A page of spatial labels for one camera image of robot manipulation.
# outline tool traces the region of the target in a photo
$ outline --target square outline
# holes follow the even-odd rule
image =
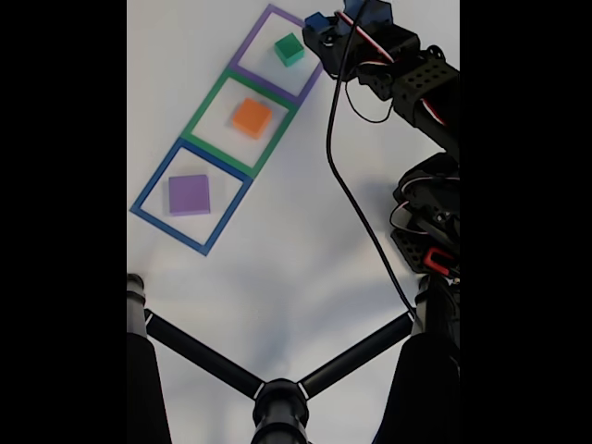
[[[172,228],[170,225],[166,224],[162,220],[160,220],[160,219],[152,216],[150,213],[142,210],[142,204],[144,203],[144,201],[146,200],[146,198],[148,197],[150,192],[153,190],[153,188],[156,185],[156,183],[158,182],[158,180],[160,180],[162,175],[165,173],[168,165],[175,158],[175,155],[179,152],[179,150],[181,148],[185,148],[186,150],[188,150],[192,154],[195,154],[198,157],[201,157],[206,162],[209,162],[210,164],[214,165],[215,167],[220,168],[221,170],[230,174],[230,176],[232,176],[242,182],[242,185],[239,188],[239,192],[237,192],[237,194],[232,199],[232,202],[230,203],[227,210],[224,212],[224,214],[222,215],[222,217],[218,221],[216,227],[214,228],[214,231],[212,231],[212,234],[210,234],[210,237],[205,242],[205,244],[201,244],[198,241],[193,240],[192,238],[181,233],[177,229]],[[133,205],[131,206],[129,211],[132,212],[134,215],[142,218],[143,220],[145,220],[149,224],[152,224],[155,227],[161,229],[169,236],[175,238],[177,241],[184,243],[185,245],[187,245],[190,248],[193,248],[193,250],[195,250],[197,253],[201,253],[204,256],[207,256],[208,253],[210,253],[210,250],[212,249],[214,244],[216,243],[218,237],[222,233],[222,230],[224,229],[224,227],[226,226],[226,224],[228,223],[228,221],[230,220],[230,218],[234,214],[234,211],[237,209],[237,207],[241,203],[242,198],[244,197],[246,192],[251,187],[252,183],[253,183],[253,179],[251,179],[249,176],[245,175],[243,172],[239,171],[238,169],[236,169],[232,166],[226,165],[224,162],[221,162],[214,155],[206,152],[205,150],[201,149],[198,146],[195,146],[193,143],[186,141],[186,140],[179,137],[177,139],[177,141],[175,142],[175,144],[172,146],[172,148],[168,151],[165,158],[160,163],[160,165],[158,166],[158,168],[156,169],[156,171],[154,172],[154,174],[152,175],[150,180],[148,180],[148,183],[143,188],[142,192],[138,196],[138,199],[136,199],[136,201],[133,203]]]
[[[226,81],[228,79],[233,79],[233,80],[237,81],[238,83],[243,84],[247,88],[254,90],[256,93],[259,93],[259,94],[263,95],[264,97],[266,97],[267,99],[269,99],[273,102],[276,102],[277,104],[288,109],[288,113],[286,114],[286,116],[284,116],[284,119],[279,124],[279,127],[277,127],[276,132],[269,140],[269,143],[267,144],[263,153],[259,157],[259,160],[257,160],[257,163],[253,167],[243,164],[241,161],[235,159],[231,155],[226,154],[225,152],[223,152],[219,148],[216,148],[213,144],[206,142],[205,140],[200,139],[199,137],[191,134],[191,131],[195,128],[197,123],[200,121],[202,116],[205,114],[205,112],[207,111],[207,108],[214,101],[217,94],[220,92],[220,90],[224,86],[224,83],[226,83]],[[286,132],[286,130],[288,129],[288,126],[290,125],[291,121],[294,119],[294,116],[296,116],[298,108],[299,107],[297,105],[293,104],[292,102],[287,101],[286,99],[284,99],[282,97],[278,97],[277,95],[268,91],[266,88],[255,83],[254,81],[243,78],[240,74],[232,71],[231,69],[225,69],[222,72],[222,74],[220,75],[220,77],[218,78],[218,80],[216,80],[216,83],[214,84],[214,86],[212,87],[210,92],[205,96],[205,99],[203,99],[203,102],[200,105],[200,107],[197,108],[197,111],[195,111],[195,114],[193,114],[193,117],[191,118],[189,123],[185,126],[185,129],[181,132],[180,138],[185,139],[186,141],[189,141],[189,142],[193,143],[194,145],[199,145],[206,152],[214,155],[215,157],[222,160],[223,162],[226,162],[231,167],[235,167],[236,169],[243,172],[244,174],[246,174],[250,178],[255,179],[257,177],[257,175],[259,174],[259,171],[261,171],[261,168],[263,168],[263,165],[265,165],[265,162],[267,161],[269,156],[273,153],[274,149],[278,145],[279,140],[284,135],[284,132]]]
[[[242,56],[244,56],[244,53],[247,52],[247,49],[249,48],[249,46],[251,45],[251,43],[255,39],[257,33],[263,28],[263,25],[265,24],[265,22],[267,21],[269,16],[271,16],[271,14],[276,14],[276,15],[282,17],[283,19],[286,19],[287,21],[290,21],[290,22],[294,23],[295,25],[300,26],[301,28],[304,27],[303,20],[300,20],[296,16],[292,16],[291,13],[286,12],[283,9],[280,9],[279,7],[277,7],[275,5],[272,5],[272,4],[267,5],[267,7],[265,8],[265,11],[263,11],[263,14],[261,15],[261,17],[255,22],[255,24],[253,25],[253,28],[247,34],[247,38],[240,45],[240,48],[237,51],[237,53],[230,59],[230,63],[228,63],[228,68],[241,74],[242,77],[244,77],[246,79],[249,79],[249,80],[259,83],[260,85],[266,87],[272,93],[274,93],[286,100],[293,102],[297,106],[300,106],[300,105],[302,105],[302,102],[304,102],[304,99],[306,99],[306,96],[308,95],[308,93],[313,89],[313,86],[315,86],[316,81],[318,80],[318,78],[321,75],[321,72],[323,71],[323,65],[321,64],[320,61],[319,61],[318,65],[316,66],[316,68],[314,69],[313,74],[311,74],[311,77],[308,79],[308,81],[306,82],[306,84],[304,85],[304,87],[302,88],[302,91],[300,91],[300,94],[298,96],[295,96],[294,94],[292,94],[290,92],[287,92],[286,90],[278,87],[277,85],[275,85],[271,81],[265,80],[263,77],[260,77],[257,74],[251,72],[250,70],[239,66],[239,62],[241,61]]]

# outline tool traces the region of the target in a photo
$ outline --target black pole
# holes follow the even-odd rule
[[[413,322],[407,313],[402,314],[337,358],[304,377],[298,384],[302,384],[310,400],[400,340],[407,338],[411,334],[412,326]]]
[[[166,345],[173,352],[187,358],[192,363],[202,367],[210,375],[238,390],[243,395],[255,399],[255,393],[264,381],[249,373],[244,368],[234,364],[230,359],[213,351],[199,340],[168,323],[162,317],[150,310],[144,310],[148,324],[148,335]]]

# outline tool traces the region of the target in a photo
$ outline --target purple square outline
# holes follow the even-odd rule
[[[300,26],[301,28],[304,26],[304,22],[302,20],[300,20],[296,16],[292,16],[292,14],[290,14],[289,12],[286,12],[283,9],[280,9],[275,5],[271,5],[271,4],[267,5],[267,7],[265,8],[265,11],[261,15],[261,17],[255,22],[253,28],[251,29],[251,31],[247,35],[247,38],[240,45],[240,48],[237,51],[237,53],[230,59],[230,63],[228,63],[228,67],[230,69],[232,69],[233,71],[238,72],[243,77],[246,77],[249,80],[259,83],[260,85],[264,86],[269,91],[271,91],[272,93],[275,93],[278,96],[280,96],[286,100],[289,100],[290,102],[293,102],[297,106],[300,106],[300,105],[302,105],[302,102],[304,102],[304,99],[306,99],[306,96],[308,95],[308,93],[313,89],[313,86],[315,86],[315,82],[318,80],[319,76],[321,75],[321,72],[323,71],[323,65],[321,64],[321,62],[318,63],[316,69],[313,71],[313,74],[308,79],[308,81],[304,85],[304,88],[302,88],[302,91],[300,92],[300,94],[298,96],[295,96],[294,94],[291,94],[291,93],[287,92],[286,90],[279,88],[277,85],[273,84],[269,80],[265,80],[264,78],[258,76],[257,74],[252,73],[248,69],[245,69],[245,68],[239,66],[239,62],[241,61],[242,56],[244,56],[244,53],[247,51],[247,48],[249,48],[249,46],[253,42],[255,36],[259,32],[259,30],[261,30],[261,28],[263,28],[265,21],[269,18],[269,16],[271,16],[272,13],[279,15],[280,17],[286,19],[287,21],[291,21],[292,23],[294,23],[297,26]]]

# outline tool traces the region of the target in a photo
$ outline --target black bracket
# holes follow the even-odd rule
[[[416,127],[414,109],[417,101],[444,83],[456,79],[458,75],[458,71],[445,60],[426,60],[420,67],[395,79],[392,86],[395,111]]]

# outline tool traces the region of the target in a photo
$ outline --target green square outline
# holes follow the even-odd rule
[[[224,86],[224,83],[228,79],[236,80],[239,83],[242,83],[243,85],[251,88],[255,92],[260,93],[261,95],[265,96],[266,98],[273,100],[277,104],[282,105],[283,107],[288,109],[288,114],[284,117],[284,119],[279,124],[279,127],[277,128],[276,132],[272,136],[271,140],[267,144],[267,146],[264,149],[261,156],[259,157],[259,160],[257,160],[257,163],[253,167],[243,164],[241,161],[235,159],[231,155],[224,153],[219,148],[216,148],[211,143],[208,143],[208,142],[204,141],[203,139],[200,139],[199,137],[196,137],[193,134],[191,134],[191,131],[195,128],[195,126],[197,125],[197,122],[199,122],[200,118],[202,118],[202,116],[205,114],[205,111],[210,106],[210,104],[214,101],[214,98],[217,96],[219,91]],[[267,159],[269,158],[269,156],[273,153],[274,149],[278,145],[280,139],[284,135],[284,132],[286,132],[286,130],[288,129],[288,126],[290,125],[292,119],[294,118],[294,116],[296,116],[296,112],[298,111],[298,108],[299,108],[299,106],[297,106],[296,104],[293,104],[292,102],[289,102],[288,100],[283,99],[283,98],[279,97],[278,95],[273,94],[272,92],[268,91],[263,86],[255,83],[252,80],[242,77],[241,74],[238,74],[237,72],[233,71],[232,69],[226,68],[222,72],[222,74],[220,75],[218,80],[216,80],[216,83],[214,84],[214,86],[212,87],[210,92],[205,96],[205,99],[203,99],[202,104],[200,105],[199,108],[197,108],[197,111],[195,111],[195,114],[193,115],[193,117],[191,118],[191,120],[189,121],[189,123],[187,124],[185,129],[181,132],[180,137],[185,139],[186,141],[196,144],[197,146],[204,149],[205,151],[207,151],[211,155],[216,156],[218,159],[222,160],[223,162],[226,162],[230,166],[237,168],[239,171],[242,171],[244,174],[246,174],[250,178],[255,179],[257,177],[257,175],[259,174],[259,171],[261,171],[261,168],[263,168],[263,165],[265,165],[265,162],[267,162]]]

